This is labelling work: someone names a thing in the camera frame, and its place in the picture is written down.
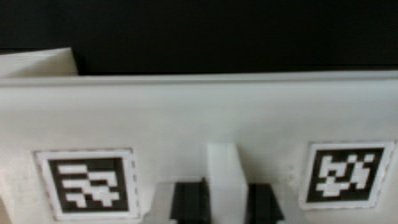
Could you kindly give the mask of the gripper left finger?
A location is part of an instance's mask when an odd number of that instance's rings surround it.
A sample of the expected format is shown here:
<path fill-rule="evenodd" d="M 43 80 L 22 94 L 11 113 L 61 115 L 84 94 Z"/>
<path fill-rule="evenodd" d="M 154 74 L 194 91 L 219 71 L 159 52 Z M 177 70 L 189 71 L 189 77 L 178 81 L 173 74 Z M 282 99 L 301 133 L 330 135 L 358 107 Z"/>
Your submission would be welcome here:
<path fill-rule="evenodd" d="M 170 218 L 177 224 L 212 224 L 207 180 L 177 183 Z"/>

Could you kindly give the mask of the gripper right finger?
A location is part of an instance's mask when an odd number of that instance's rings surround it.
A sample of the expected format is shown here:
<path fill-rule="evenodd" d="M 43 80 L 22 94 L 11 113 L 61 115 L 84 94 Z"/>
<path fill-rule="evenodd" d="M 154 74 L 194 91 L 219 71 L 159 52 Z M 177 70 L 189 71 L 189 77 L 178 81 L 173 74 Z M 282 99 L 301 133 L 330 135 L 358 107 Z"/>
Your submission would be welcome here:
<path fill-rule="evenodd" d="M 273 186 L 267 183 L 250 185 L 246 224 L 278 224 L 285 214 Z"/>

